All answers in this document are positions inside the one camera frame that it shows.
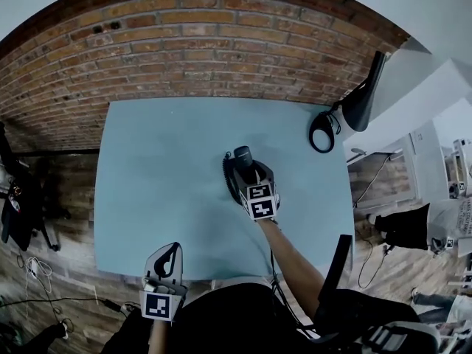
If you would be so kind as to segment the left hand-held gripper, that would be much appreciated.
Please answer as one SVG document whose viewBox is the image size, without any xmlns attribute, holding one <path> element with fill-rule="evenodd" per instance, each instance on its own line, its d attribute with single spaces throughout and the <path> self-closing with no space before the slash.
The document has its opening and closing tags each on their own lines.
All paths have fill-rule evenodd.
<svg viewBox="0 0 472 354">
<path fill-rule="evenodd" d="M 181 285 L 182 260 L 182 248 L 177 242 L 167 244 L 149 256 L 142 278 L 143 290 L 139 292 L 143 317 L 171 322 L 183 306 L 187 288 Z"/>
</svg>

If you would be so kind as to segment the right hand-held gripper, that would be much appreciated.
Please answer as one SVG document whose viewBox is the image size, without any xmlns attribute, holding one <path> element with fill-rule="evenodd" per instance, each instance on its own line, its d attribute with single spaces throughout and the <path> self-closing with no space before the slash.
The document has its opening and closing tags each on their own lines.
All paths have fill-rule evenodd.
<svg viewBox="0 0 472 354">
<path fill-rule="evenodd" d="M 255 182 L 247 184 L 234 167 L 232 170 L 233 189 L 239 195 L 243 208 L 253 221 L 273 220 L 280 207 L 280 195 L 276 184 L 270 180 L 274 178 L 273 171 L 262 162 L 254 162 L 254 170 Z"/>
</svg>

